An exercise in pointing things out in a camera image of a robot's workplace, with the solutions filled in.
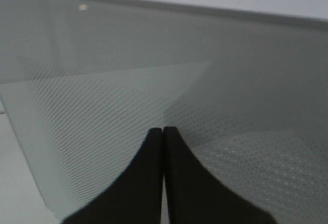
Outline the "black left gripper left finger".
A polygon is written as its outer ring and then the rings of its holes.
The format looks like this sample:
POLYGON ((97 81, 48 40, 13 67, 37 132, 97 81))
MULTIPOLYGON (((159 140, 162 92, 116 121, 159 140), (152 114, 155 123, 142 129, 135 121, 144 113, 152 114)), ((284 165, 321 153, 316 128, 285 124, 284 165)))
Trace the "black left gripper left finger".
POLYGON ((160 223, 162 165, 163 132, 152 128, 120 176, 63 223, 160 223))

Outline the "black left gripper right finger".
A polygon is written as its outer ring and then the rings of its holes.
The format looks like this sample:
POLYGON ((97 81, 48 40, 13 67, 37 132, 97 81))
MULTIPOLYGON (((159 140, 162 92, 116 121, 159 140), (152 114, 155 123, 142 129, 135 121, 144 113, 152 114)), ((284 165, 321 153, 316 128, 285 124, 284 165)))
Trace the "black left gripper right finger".
POLYGON ((274 217, 216 179, 176 127, 163 131, 170 223, 275 223, 274 217))

